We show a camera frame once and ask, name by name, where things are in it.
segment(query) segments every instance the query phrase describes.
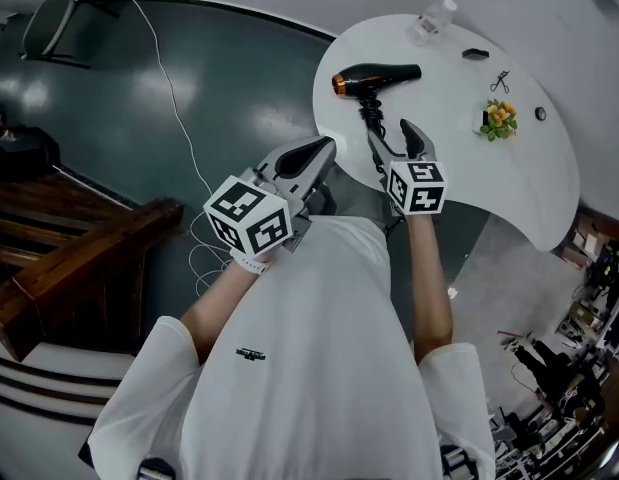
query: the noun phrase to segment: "white wall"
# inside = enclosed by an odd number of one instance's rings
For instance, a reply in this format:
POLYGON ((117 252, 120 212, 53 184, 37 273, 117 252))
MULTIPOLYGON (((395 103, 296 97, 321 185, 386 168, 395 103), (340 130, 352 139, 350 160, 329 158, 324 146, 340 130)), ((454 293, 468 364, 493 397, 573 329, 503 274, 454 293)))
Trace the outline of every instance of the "white wall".
MULTIPOLYGON (((338 34, 436 0, 220 0, 338 34)), ((546 89, 578 158, 582 197, 619 218, 619 10, 611 0, 456 0, 456 22, 514 56, 546 89)))

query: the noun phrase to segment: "white cable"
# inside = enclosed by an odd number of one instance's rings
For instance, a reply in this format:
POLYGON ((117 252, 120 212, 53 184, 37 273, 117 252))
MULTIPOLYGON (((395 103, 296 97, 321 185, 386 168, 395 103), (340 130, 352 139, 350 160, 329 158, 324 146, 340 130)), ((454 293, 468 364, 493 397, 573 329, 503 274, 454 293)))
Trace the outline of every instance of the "white cable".
MULTIPOLYGON (((200 178, 200 181, 202 181, 204 186, 207 188, 207 191, 209 192, 209 197, 211 197, 213 195, 213 190, 211 190, 211 187, 209 186, 209 183, 207 183, 207 180, 204 178, 204 176, 202 174, 200 174, 200 170, 198 169, 198 163, 196 162, 196 155, 194 154, 193 142, 191 140, 191 137, 189 137, 189 133, 187 133, 187 129, 185 128, 185 125, 183 124, 182 119, 180 119, 180 114, 178 113, 178 105, 176 104, 176 94, 175 94, 175 91, 174 91, 174 88, 173 88, 173 83, 171 83, 171 79, 169 78, 169 75, 167 74, 167 70, 165 69, 165 67, 162 64, 162 58, 160 56, 160 47, 158 45, 158 35, 156 34, 156 31, 154 30, 153 26, 151 25, 151 22, 149 21, 149 18, 147 18, 147 15, 142 10, 142 7, 140 7, 140 4, 136 0, 131 0, 131 1, 136 5, 138 10, 140 11, 140 14, 142 14, 142 17, 147 22, 147 25, 149 26, 149 29, 151 30, 151 33, 153 34, 153 39, 154 39, 154 43, 155 43, 155 46, 156 46, 156 56, 158 58, 158 65, 160 66, 160 69, 162 70, 162 74, 164 75, 165 80, 167 80, 167 83, 169 84, 169 89, 170 89, 170 92, 171 92, 171 103, 173 104, 174 115, 176 116, 176 119, 178 120, 178 124, 180 125, 180 128, 182 128, 182 133, 184 134, 184 136, 187 138, 187 141, 189 142, 189 151, 191 153, 191 160, 193 161, 193 166, 194 166, 194 169, 196 170, 196 174, 198 175, 198 178, 200 178)), ((204 280, 204 278, 206 276, 208 276, 209 274, 214 274, 216 272, 223 272, 225 270, 227 264, 231 261, 231 259, 229 259, 227 261, 223 260, 215 252, 215 250, 218 250, 218 251, 222 251, 222 252, 225 252, 225 253, 229 254, 229 250, 228 249, 223 249, 222 247, 217 247, 215 245, 210 245, 210 244, 202 241, 194 233, 193 225, 204 214, 205 214, 205 212, 203 210, 201 213, 196 215, 196 217, 194 217, 194 219, 189 224, 189 232, 191 233, 191 236, 196 240, 196 242, 198 242, 198 245, 194 246, 191 249, 191 251, 189 251, 189 268, 191 269, 193 274, 196 276, 196 294, 198 295, 198 297, 200 297, 200 292, 198 291, 198 284, 202 281, 207 286, 207 288, 209 288, 209 284, 204 280), (193 267, 193 265, 191 263, 191 256, 192 256, 193 252, 196 249, 198 249, 199 247, 205 247, 207 250, 211 251, 211 253, 218 259, 218 261, 221 263, 221 266, 220 266, 219 270, 218 269, 210 270, 209 272, 206 272, 205 274, 202 274, 202 275, 199 275, 198 272, 196 272, 196 269, 193 267)))

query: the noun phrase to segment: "black hair dryer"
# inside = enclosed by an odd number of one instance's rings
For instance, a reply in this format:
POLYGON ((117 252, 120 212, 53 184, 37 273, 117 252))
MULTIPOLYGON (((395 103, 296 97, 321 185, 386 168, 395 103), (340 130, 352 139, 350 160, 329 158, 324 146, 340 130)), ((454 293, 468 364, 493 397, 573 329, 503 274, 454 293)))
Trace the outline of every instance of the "black hair dryer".
POLYGON ((338 96, 357 98, 362 105, 360 115, 367 128, 379 137, 385 136, 380 124, 383 118, 377 99, 378 91, 392 85, 418 80, 422 76, 417 64, 356 64, 343 69, 331 79, 333 90, 338 96))

